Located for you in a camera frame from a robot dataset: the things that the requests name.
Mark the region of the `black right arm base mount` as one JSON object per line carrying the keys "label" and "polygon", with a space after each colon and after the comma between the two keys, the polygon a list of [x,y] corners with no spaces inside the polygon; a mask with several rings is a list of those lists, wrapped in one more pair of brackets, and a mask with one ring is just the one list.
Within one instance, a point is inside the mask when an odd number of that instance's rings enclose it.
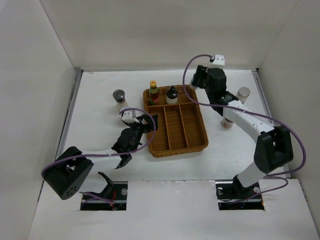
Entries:
{"label": "black right arm base mount", "polygon": [[260,184],[256,182],[239,192],[232,180],[216,181],[216,196],[220,211],[264,210],[264,201],[261,195]]}

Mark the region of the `black cap white bottle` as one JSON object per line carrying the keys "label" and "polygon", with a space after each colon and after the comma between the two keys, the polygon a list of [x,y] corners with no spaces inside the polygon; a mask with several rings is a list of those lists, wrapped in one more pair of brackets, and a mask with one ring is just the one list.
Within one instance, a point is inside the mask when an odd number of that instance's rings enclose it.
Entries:
{"label": "black cap white bottle", "polygon": [[171,86],[166,92],[166,103],[173,105],[178,103],[178,90],[175,86]]}

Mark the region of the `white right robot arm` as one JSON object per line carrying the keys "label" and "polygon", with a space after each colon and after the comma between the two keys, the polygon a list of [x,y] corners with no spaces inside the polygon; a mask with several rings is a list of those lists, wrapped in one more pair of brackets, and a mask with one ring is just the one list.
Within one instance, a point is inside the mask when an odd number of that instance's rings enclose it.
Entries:
{"label": "white right robot arm", "polygon": [[231,193],[237,198],[245,197],[260,179],[293,160],[290,131],[249,114],[239,98],[227,91],[227,77],[221,68],[198,65],[190,86],[205,90],[212,109],[255,142],[253,162],[232,180]]}

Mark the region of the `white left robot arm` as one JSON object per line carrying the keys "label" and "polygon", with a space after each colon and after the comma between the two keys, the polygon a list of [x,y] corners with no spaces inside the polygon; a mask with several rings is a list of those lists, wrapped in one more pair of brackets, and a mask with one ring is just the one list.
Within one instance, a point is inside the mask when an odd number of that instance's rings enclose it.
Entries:
{"label": "white left robot arm", "polygon": [[126,124],[115,144],[102,151],[81,151],[69,147],[53,163],[41,172],[43,180],[62,199],[67,200],[80,192],[92,200],[111,204],[112,180],[105,174],[125,167],[133,153],[142,150],[143,134],[155,133],[158,129],[158,115],[144,112],[136,116],[136,109],[129,108],[120,112]]}

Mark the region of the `brown wicker divided basket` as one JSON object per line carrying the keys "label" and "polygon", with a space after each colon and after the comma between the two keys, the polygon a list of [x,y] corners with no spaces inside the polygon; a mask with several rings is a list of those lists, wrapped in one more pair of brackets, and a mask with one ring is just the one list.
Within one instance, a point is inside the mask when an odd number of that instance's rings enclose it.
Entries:
{"label": "brown wicker divided basket", "polygon": [[148,89],[142,94],[144,110],[152,116],[158,115],[158,129],[148,144],[148,150],[155,158],[200,152],[209,145],[200,107],[190,100],[197,100],[195,90],[188,86],[184,90],[182,85],[176,85],[177,103],[168,104],[169,88],[158,88],[158,105],[150,105]]}

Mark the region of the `dark lid spice jar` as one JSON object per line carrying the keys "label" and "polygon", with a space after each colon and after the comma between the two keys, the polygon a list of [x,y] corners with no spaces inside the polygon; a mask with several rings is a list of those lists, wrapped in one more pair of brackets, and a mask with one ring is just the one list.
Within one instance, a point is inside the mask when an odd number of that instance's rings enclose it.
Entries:
{"label": "dark lid spice jar", "polygon": [[114,100],[116,101],[117,110],[120,111],[122,108],[127,107],[128,103],[125,98],[125,91],[117,89],[112,93]]}

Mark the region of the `blue label salt jar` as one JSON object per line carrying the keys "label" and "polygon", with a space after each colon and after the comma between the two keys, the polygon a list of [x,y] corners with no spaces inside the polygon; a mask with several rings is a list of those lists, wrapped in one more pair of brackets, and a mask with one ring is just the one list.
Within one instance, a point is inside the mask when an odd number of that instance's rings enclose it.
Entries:
{"label": "blue label salt jar", "polygon": [[194,79],[192,78],[192,79],[190,80],[189,87],[190,87],[190,89],[192,89],[192,90],[196,90],[196,89],[197,89],[197,86],[196,86],[196,85],[193,85],[193,81],[194,81]]}
{"label": "blue label salt jar", "polygon": [[251,91],[249,88],[243,86],[243,87],[240,87],[236,93],[236,97],[238,98],[238,100],[244,104],[248,97],[250,96],[251,94]]}

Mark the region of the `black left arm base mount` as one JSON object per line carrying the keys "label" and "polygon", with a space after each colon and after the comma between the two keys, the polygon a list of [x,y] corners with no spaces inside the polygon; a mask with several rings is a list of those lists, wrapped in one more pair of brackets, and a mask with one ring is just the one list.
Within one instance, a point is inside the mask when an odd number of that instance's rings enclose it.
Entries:
{"label": "black left arm base mount", "polygon": [[81,211],[125,211],[127,209],[127,181],[112,181],[105,173],[98,172],[104,178],[103,189],[83,194]]}

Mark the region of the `yellow cap red sauce bottle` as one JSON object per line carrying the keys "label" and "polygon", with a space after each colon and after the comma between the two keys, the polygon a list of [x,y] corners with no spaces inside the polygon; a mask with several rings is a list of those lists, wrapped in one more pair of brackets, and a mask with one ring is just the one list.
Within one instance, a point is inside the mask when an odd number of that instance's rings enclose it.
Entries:
{"label": "yellow cap red sauce bottle", "polygon": [[149,83],[149,102],[151,106],[159,105],[159,91],[155,80]]}

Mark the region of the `red label spice jar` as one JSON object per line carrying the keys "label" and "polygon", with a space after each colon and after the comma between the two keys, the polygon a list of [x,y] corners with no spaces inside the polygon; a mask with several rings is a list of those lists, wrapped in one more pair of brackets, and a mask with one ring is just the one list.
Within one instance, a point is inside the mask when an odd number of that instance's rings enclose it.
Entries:
{"label": "red label spice jar", "polygon": [[221,126],[225,129],[230,129],[232,126],[233,126],[233,122],[232,121],[229,121],[228,119],[226,118],[223,118],[220,122]]}

